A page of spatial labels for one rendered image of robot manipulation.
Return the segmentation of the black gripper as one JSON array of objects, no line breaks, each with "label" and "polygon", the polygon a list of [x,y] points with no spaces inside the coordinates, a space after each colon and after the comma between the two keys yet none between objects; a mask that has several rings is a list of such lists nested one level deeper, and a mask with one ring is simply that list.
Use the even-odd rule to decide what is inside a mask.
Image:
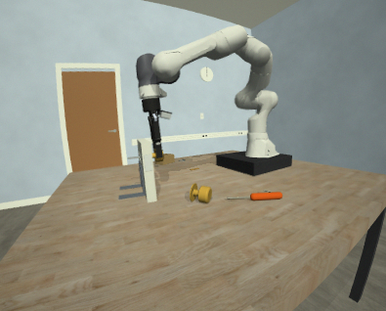
[{"label": "black gripper", "polygon": [[[159,98],[150,98],[142,100],[143,112],[148,112],[148,120],[150,124],[150,135],[152,140],[153,152],[155,147],[156,158],[163,157],[161,147],[161,135],[159,128],[159,117],[156,116],[156,111],[160,111]],[[151,113],[151,114],[150,114]],[[154,138],[154,140],[153,140]]]}]

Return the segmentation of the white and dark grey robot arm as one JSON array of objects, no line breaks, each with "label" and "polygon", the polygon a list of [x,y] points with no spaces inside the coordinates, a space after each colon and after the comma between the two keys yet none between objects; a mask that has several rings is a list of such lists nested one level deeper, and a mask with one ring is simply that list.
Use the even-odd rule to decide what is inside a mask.
[{"label": "white and dark grey robot arm", "polygon": [[[258,109],[257,113],[247,121],[249,124],[246,156],[277,156],[275,154],[279,155],[279,153],[268,139],[266,127],[268,115],[278,104],[279,97],[273,91],[261,91],[270,83],[273,54],[266,44],[249,36],[244,27],[239,24],[223,28],[175,50],[162,51],[156,56],[154,54],[140,56],[136,63],[139,95],[142,93],[140,99],[167,97],[167,93],[159,88],[159,83],[176,82],[179,79],[176,75],[180,75],[178,70],[189,63],[203,57],[216,61],[233,53],[245,62],[253,64],[246,86],[235,97],[238,109]],[[162,78],[165,80],[161,80]]]}]

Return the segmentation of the orange-handled screwdriver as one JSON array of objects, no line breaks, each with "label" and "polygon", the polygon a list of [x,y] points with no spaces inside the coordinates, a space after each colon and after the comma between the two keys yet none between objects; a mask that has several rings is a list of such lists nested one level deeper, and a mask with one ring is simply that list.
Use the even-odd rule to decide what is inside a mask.
[{"label": "orange-handled screwdriver", "polygon": [[[251,200],[280,200],[281,198],[281,192],[255,193],[250,195]],[[232,197],[232,199],[249,199],[249,197]]]}]

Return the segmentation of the tan cardboard box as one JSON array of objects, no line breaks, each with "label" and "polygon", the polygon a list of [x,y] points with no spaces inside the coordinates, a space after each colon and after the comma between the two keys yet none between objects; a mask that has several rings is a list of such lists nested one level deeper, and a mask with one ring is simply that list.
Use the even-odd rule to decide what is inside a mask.
[{"label": "tan cardboard box", "polygon": [[164,154],[163,161],[158,161],[158,162],[154,161],[155,164],[160,164],[160,165],[165,165],[172,162],[175,162],[175,157],[172,154]]}]

